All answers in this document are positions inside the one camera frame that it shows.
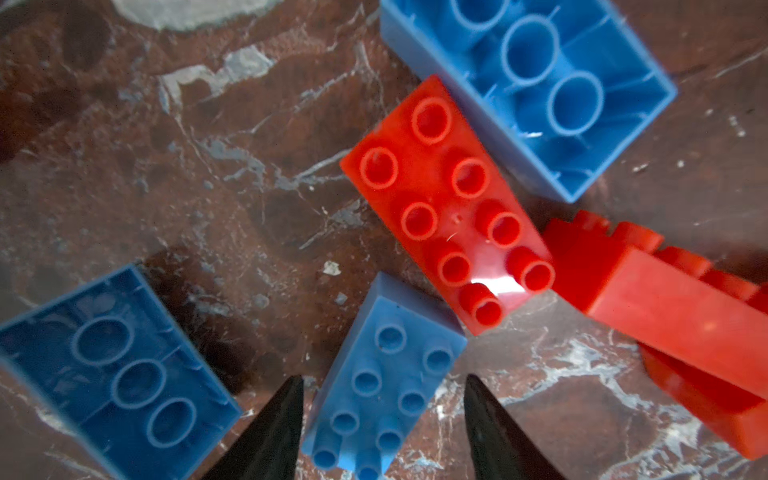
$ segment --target red lego brick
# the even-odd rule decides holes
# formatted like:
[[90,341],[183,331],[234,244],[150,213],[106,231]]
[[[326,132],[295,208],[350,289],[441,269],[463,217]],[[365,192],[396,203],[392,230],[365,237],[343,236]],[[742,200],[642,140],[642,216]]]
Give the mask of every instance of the red lego brick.
[[654,383],[741,455],[768,454],[766,400],[642,343],[640,352]]
[[341,167],[473,334],[551,287],[547,247],[437,77]]
[[553,289],[587,316],[689,365],[768,398],[768,301],[758,286],[658,233],[581,211],[544,239]]

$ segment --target light blue lego brick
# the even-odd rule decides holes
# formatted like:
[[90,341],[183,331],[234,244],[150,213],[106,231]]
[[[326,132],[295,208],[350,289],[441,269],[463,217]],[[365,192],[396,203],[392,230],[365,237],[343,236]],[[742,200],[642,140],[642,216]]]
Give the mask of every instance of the light blue lego brick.
[[486,149],[572,203],[677,89],[608,0],[381,0],[384,41],[437,74]]
[[242,413],[132,265],[0,326],[0,354],[120,480],[184,480]]
[[302,451],[376,480],[467,339],[444,303],[379,273],[312,406]]

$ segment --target plastic brick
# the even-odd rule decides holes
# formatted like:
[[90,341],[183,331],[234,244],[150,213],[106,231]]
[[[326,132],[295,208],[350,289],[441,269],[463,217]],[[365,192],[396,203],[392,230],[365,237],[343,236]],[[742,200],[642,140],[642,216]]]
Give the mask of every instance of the plastic brick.
[[473,334],[550,288],[547,247],[437,77],[341,167]]
[[632,223],[581,211],[544,239],[553,289],[587,316],[754,395],[768,398],[768,290],[712,269]]
[[438,74],[495,159],[576,201],[677,90],[607,0],[381,0],[381,35]]
[[651,379],[741,455],[768,454],[768,402],[647,345],[640,345]]
[[302,451],[321,470],[376,480],[466,344],[442,303],[379,273],[315,398]]
[[183,480],[241,414],[134,266],[0,326],[0,353],[121,480]]

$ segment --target lego stud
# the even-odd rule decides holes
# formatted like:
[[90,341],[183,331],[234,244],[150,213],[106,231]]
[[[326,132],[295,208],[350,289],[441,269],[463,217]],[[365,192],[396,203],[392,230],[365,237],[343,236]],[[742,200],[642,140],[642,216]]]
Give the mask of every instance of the lego stud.
[[515,248],[507,257],[507,271],[534,295],[543,293],[554,283],[554,268],[527,247]]
[[491,183],[488,166],[478,158],[463,158],[451,171],[453,193],[461,198],[477,198],[485,193]]
[[447,0],[435,31],[448,51],[467,51],[493,29],[509,9],[510,0]]
[[397,157],[388,148],[369,149],[360,161],[360,177],[373,190],[391,187],[397,180]]
[[400,387],[397,406],[400,413],[409,417],[417,417],[424,412],[427,406],[427,398],[422,393],[419,382],[411,379]]
[[426,240],[437,231],[437,212],[426,202],[413,202],[402,212],[400,227],[411,240]]
[[611,228],[611,222],[609,222],[607,218],[603,218],[592,212],[587,212],[586,210],[579,210],[571,224],[573,224],[574,227],[599,233],[600,235],[605,235],[608,233],[608,229]]
[[384,317],[376,326],[376,347],[387,355],[400,353],[408,342],[406,326],[400,319]]
[[458,293],[458,302],[477,323],[492,328],[502,322],[504,309],[482,283],[470,283]]
[[472,263],[464,250],[454,243],[446,243],[437,250],[437,276],[447,286],[461,286],[469,281]]
[[523,92],[515,117],[526,133],[573,137],[594,125],[604,102],[600,80],[587,71],[577,71],[554,84]]
[[656,257],[693,278],[701,278],[712,268],[712,262],[706,258],[677,247],[667,247],[661,252],[656,252]]
[[330,470],[339,463],[341,435],[323,426],[317,430],[312,447],[312,463],[320,470]]
[[128,363],[112,380],[112,401],[127,410],[152,403],[163,391],[167,372],[162,363],[142,359]]
[[355,458],[355,476],[357,480],[378,480],[382,474],[382,459],[379,450],[363,449]]
[[742,301],[748,300],[760,290],[759,286],[747,282],[740,276],[721,272],[719,270],[710,270],[701,277],[701,281]]
[[632,245],[645,253],[655,252],[664,242],[664,237],[653,230],[629,222],[619,223],[611,238]]
[[483,202],[475,219],[482,236],[499,248],[513,247],[520,240],[523,226],[519,217],[495,200]]
[[429,375],[443,376],[453,365],[453,350],[448,340],[431,338],[422,355],[422,365]]
[[370,397],[382,389],[382,371],[373,359],[362,359],[357,363],[352,377],[352,391],[362,397]]
[[453,114],[448,102],[429,97],[420,101],[411,116],[411,129],[424,145],[434,145],[448,136],[453,124]]
[[118,361],[133,342],[134,330],[123,319],[103,316],[85,323],[74,333],[70,350],[80,363],[104,366]]
[[331,429],[341,436],[352,435],[360,427],[360,415],[351,405],[345,405],[331,416]]
[[397,452],[404,438],[402,425],[396,417],[385,416],[379,420],[376,427],[376,448],[382,452]]
[[155,448],[169,449],[190,434],[195,420],[197,408],[189,399],[166,400],[149,417],[147,440]]

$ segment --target marble surface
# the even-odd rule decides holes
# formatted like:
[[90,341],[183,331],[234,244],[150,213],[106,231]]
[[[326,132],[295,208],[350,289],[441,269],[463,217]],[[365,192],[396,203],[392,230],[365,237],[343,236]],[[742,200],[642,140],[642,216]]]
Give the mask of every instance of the marble surface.
[[[197,477],[287,376],[309,405],[376,272],[434,293],[338,166],[418,84],[377,2],[261,3],[177,32],[106,0],[0,2],[0,319],[139,263],[247,412]],[[680,97],[579,204],[513,190],[539,227],[588,208],[767,281],[768,3],[617,4]],[[468,372],[571,480],[768,477],[548,293],[472,338],[389,478],[473,478]],[[109,478],[5,371],[0,400],[3,478]],[[349,475],[302,456],[296,477]]]

